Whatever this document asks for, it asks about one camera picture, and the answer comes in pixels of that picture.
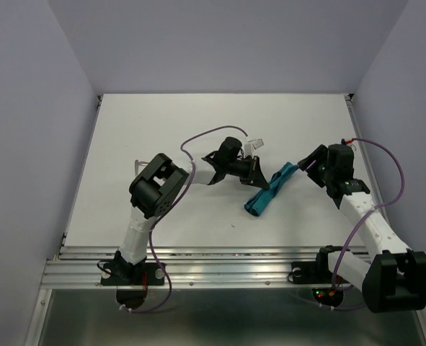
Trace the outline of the teal cloth napkin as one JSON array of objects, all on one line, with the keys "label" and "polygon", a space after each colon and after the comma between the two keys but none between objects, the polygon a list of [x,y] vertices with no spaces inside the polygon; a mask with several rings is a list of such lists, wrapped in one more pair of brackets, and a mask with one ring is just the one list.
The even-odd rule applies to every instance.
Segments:
[{"label": "teal cloth napkin", "polygon": [[267,190],[261,189],[245,204],[245,211],[254,216],[261,216],[270,202],[277,196],[283,185],[299,170],[299,166],[290,162],[285,163],[282,168],[272,175]]}]

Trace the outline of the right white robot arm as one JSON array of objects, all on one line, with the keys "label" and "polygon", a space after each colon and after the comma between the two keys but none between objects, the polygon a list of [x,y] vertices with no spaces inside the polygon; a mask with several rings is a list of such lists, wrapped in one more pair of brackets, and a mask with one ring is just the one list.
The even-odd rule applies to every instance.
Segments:
[{"label": "right white robot arm", "polygon": [[359,236],[369,260],[343,246],[322,247],[315,260],[295,262],[288,279],[312,285],[322,306],[339,308],[348,284],[358,289],[373,313],[419,311],[426,307],[426,254],[411,249],[392,230],[364,181],[354,177],[354,151],[349,141],[320,145],[298,163],[301,171],[323,187],[337,209],[354,226],[348,240]]}]

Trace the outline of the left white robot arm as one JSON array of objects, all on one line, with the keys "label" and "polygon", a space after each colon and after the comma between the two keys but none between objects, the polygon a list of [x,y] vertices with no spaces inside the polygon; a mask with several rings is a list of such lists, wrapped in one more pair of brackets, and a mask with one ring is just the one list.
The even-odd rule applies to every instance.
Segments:
[{"label": "left white robot arm", "polygon": [[262,139],[241,142],[226,137],[219,149],[200,158],[181,145],[186,162],[174,162],[160,153],[136,175],[129,187],[131,214],[123,243],[102,270],[112,285],[143,285],[150,280],[153,265],[146,264],[146,248],[155,225],[180,201],[191,185],[215,185],[228,175],[242,185],[270,189],[254,152]]}]

